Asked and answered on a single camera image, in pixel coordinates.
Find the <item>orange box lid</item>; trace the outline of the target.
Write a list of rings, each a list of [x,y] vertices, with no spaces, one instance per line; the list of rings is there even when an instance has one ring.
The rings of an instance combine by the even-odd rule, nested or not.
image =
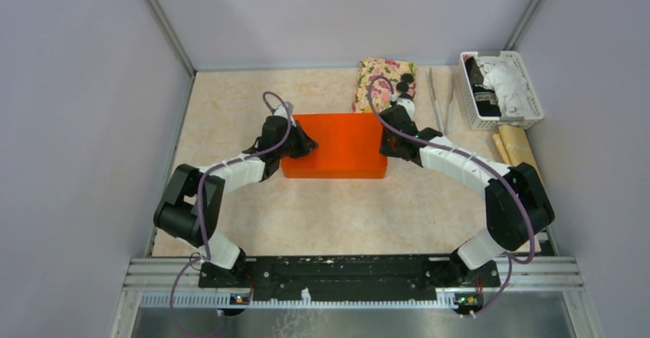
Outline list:
[[[299,159],[281,160],[288,179],[382,179],[387,157],[379,152],[382,124],[371,113],[294,116],[317,148]]]

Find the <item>floral tray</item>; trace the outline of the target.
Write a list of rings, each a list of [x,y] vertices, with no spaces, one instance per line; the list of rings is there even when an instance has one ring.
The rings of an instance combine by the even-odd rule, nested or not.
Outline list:
[[[402,74],[409,73],[416,78],[418,65],[409,61],[363,58],[356,76],[356,92],[351,105],[353,113],[371,113],[371,107],[379,113],[391,106],[400,94],[396,90]],[[413,98],[416,93],[416,81],[409,85],[406,94]]]

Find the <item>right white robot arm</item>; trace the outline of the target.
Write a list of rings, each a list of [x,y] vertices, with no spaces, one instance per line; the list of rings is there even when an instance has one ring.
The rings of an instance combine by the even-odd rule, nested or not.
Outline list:
[[[380,152],[445,174],[476,192],[485,203],[486,225],[451,254],[449,274],[460,286],[480,277],[481,267],[507,251],[516,251],[550,225],[555,213],[530,164],[510,166],[475,155],[437,130],[419,130],[414,103],[399,98],[378,113],[383,126]]]

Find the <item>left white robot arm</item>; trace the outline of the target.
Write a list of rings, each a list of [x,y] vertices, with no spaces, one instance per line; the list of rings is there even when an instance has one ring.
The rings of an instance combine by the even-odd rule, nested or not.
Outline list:
[[[244,251],[217,229],[224,196],[269,179],[282,159],[299,159],[318,147],[294,119],[293,110],[288,102],[274,108],[253,146],[232,159],[203,167],[177,166],[154,212],[153,224],[215,265],[217,278],[228,287],[243,282],[246,267]]]

